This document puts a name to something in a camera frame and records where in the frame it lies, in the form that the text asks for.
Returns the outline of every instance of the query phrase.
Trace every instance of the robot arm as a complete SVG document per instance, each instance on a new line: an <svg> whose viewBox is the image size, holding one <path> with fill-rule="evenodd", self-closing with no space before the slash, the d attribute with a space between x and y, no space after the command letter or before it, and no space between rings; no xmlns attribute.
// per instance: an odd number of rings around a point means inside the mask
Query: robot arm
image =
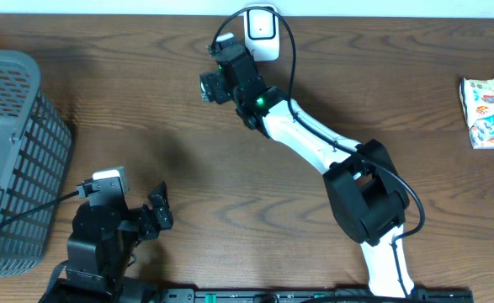
<svg viewBox="0 0 494 303"><path fill-rule="evenodd" d="M252 56L233 36L218 40L212 53L219 71L200 75L204 101L218 104L233 99L236 113L245 126L259 130L267 138L279 141L296 151L323 175L332 212L342 229L361 244L369 270L369 288L374 295L404 297L414 287L406 269L401 240L397 241L399 280L391 241L403 232L404 209L409 205L406 191L383 172L336 150L301 124L289 111L286 94L278 88L267 88ZM357 141L340 136L310 117L295 100L291 108L310 127L333 138L340 146L394 165L386 149L377 141L361 146ZM372 181L359 188L355 180L372 175Z"/></svg>

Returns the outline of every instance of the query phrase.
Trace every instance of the wood grain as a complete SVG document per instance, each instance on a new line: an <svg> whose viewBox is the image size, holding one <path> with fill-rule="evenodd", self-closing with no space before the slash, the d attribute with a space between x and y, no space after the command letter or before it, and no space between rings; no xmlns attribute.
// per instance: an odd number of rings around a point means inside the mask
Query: wood grain
<svg viewBox="0 0 494 303"><path fill-rule="evenodd" d="M333 288L367 284L359 246L332 218L317 171L249 131L232 104L199 100L215 68L205 46L221 17L0 15L0 49L40 64L42 89L76 131L66 190L124 165L130 206L161 180L176 219L136 250L131 277L200 288ZM494 302L494 151L474 151L459 104L462 76L494 77L494 20L290 18L298 47L294 97L360 141L376 138L425 204L406 239L413 279L469 287ZM231 29L241 31L241 22ZM290 48L260 65L286 87ZM60 206L45 260L0 279L1 302L35 302L81 201ZM417 223L414 206L408 227Z"/></svg>

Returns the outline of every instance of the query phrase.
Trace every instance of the white object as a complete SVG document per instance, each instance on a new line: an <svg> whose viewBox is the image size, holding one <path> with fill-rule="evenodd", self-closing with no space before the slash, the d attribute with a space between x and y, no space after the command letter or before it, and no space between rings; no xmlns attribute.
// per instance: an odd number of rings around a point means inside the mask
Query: white object
<svg viewBox="0 0 494 303"><path fill-rule="evenodd" d="M326 126L310 117L303 111L295 100L291 100L292 109L305 121L309 126L317 129L326 137L333 138L339 145L345 146L356 151L359 144L355 140L340 136L336 132L328 129ZM312 135L302 125L295 122L289 112L287 101L281 101L274 105L263 118L263 125L268 132L269 137L273 140L282 142L289 148L296 151L308 163L315 167L321 174L325 173L333 162L340 163L349 157L344 151L335 150L325 141ZM355 179L360 177L360 173L354 176ZM404 292L398 281L396 271L396 261L392 251L392 238L402 234L403 224L395 227L380 239L380 244L371 247L368 243L361 244L364 261L369 270L369 288L374 295L383 295L389 297L404 297ZM401 240L396 241L398 261L400 271L406 292L411 293L414 284L409 273L407 272L406 258Z"/></svg>
<svg viewBox="0 0 494 303"><path fill-rule="evenodd" d="M494 18L494 0L271 0L284 16ZM230 0L2 0L0 13L231 15L252 1Z"/></svg>
<svg viewBox="0 0 494 303"><path fill-rule="evenodd" d="M105 169L93 173L92 176L93 180L103 180L106 178L119 178L121 188L123 189L123 194L127 194L127 192L129 192L129 184L127 183L127 178L125 177L124 167L113 167L113 168Z"/></svg>
<svg viewBox="0 0 494 303"><path fill-rule="evenodd" d="M253 4L248 7L253 6L278 12L277 8L270 4ZM269 12L253 9L243 13L243 23L245 46L254 57L254 61L276 60L280 52L279 19Z"/></svg>
<svg viewBox="0 0 494 303"><path fill-rule="evenodd" d="M371 247L367 242L361 244L363 249L364 261L368 267L369 282L368 286L374 295L389 296L395 298L404 298L404 291L398 280L396 270L395 255L392 250L392 238L401 235L404 231L404 225L391 229L380 238L380 244ZM406 259L402 241L396 241L396 254L400 264L400 273L407 294L411 294L415 284L407 272Z"/></svg>

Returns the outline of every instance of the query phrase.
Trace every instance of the snack bag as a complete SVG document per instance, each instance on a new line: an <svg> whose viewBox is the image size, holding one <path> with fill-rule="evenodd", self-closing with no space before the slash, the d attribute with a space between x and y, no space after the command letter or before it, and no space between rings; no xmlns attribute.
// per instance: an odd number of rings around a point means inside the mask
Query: snack bag
<svg viewBox="0 0 494 303"><path fill-rule="evenodd" d="M463 79L459 98L473 148L494 149L494 79Z"/></svg>

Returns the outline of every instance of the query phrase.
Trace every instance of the gray plastic basket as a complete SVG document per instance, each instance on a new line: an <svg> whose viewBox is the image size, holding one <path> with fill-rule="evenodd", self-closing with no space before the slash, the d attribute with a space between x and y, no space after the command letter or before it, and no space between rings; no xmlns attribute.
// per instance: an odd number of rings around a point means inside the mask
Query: gray plastic basket
<svg viewBox="0 0 494 303"><path fill-rule="evenodd" d="M71 153L71 133L40 92L40 70L20 52L0 50L0 222L55 199ZM0 231L0 277L43 258L55 208Z"/></svg>

